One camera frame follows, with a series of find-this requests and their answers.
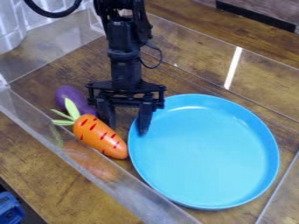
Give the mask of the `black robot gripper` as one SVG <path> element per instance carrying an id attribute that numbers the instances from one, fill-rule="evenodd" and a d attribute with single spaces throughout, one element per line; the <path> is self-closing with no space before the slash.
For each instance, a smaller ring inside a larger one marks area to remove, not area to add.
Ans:
<path id="1" fill-rule="evenodd" d="M 144 64 L 140 52 L 107 52 L 111 62 L 111 80 L 87 84 L 88 104 L 98 107 L 100 120 L 110 128 L 116 127 L 115 106 L 139 109 L 139 134 L 147 133 L 155 109 L 164 107 L 166 86 L 142 78 Z"/>

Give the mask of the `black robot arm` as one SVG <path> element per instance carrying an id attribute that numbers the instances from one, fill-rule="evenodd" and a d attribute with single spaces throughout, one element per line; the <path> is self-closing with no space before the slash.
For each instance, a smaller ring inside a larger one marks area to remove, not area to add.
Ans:
<path id="1" fill-rule="evenodd" d="M 142 78 L 146 63 L 140 48 L 150 45 L 152 38 L 144 0 L 94 0 L 94 7 L 107 34 L 111 79 L 87 84 L 88 104 L 111 127 L 116 125 L 116 107 L 138 108 L 136 125 L 143 135 L 154 112 L 164 107 L 166 91 L 166 86 Z"/>

